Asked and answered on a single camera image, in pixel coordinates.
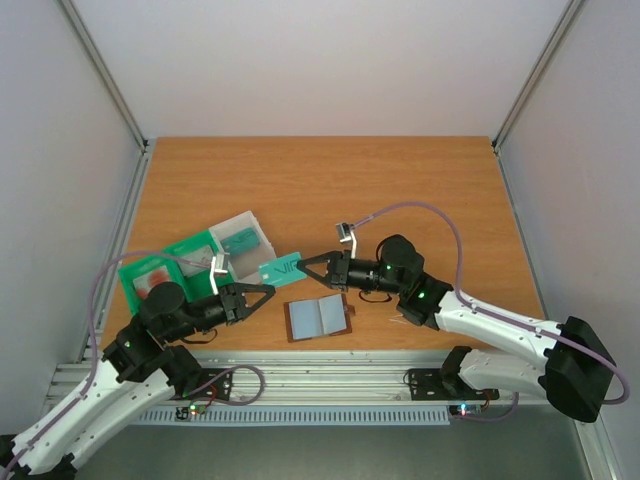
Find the brown leather card holder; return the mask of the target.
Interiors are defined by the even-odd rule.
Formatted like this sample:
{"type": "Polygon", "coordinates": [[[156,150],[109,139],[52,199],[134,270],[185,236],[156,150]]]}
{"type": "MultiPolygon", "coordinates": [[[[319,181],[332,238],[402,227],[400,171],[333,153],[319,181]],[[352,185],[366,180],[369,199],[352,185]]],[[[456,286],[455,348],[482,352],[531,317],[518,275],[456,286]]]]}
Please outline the brown leather card holder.
{"type": "Polygon", "coordinates": [[[355,308],[344,294],[334,294],[287,302],[284,315],[288,342],[296,343],[351,333],[355,308]]]}

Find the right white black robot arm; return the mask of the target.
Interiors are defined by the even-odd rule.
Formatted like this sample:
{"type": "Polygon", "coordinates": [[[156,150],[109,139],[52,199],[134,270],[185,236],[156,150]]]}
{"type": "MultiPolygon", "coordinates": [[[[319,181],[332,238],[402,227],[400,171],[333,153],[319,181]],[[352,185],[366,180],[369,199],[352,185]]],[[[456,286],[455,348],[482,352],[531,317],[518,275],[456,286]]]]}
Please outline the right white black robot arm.
{"type": "Polygon", "coordinates": [[[584,320],[538,320],[473,300],[427,274],[424,258],[401,235],[380,242],[373,260],[349,251],[302,259],[297,267],[328,288],[395,295],[397,310],[412,324],[473,337],[499,354],[454,348],[441,367],[453,396],[471,389],[502,389],[546,399],[556,410],[594,422],[605,403],[615,365],[584,320]]]}

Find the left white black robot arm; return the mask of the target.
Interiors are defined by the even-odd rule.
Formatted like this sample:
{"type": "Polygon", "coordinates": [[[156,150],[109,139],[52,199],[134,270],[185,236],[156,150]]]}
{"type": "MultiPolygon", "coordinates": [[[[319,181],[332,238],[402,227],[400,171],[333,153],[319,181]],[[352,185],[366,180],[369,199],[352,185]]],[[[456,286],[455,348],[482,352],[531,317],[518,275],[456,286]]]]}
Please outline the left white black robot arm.
{"type": "Polygon", "coordinates": [[[231,369],[206,374],[187,338],[247,319],[275,294],[269,285],[231,283],[189,302],[174,282],[151,289],[89,374],[24,432],[1,438],[4,479],[72,479],[106,441],[145,410],[203,398],[229,404],[231,369]]]}

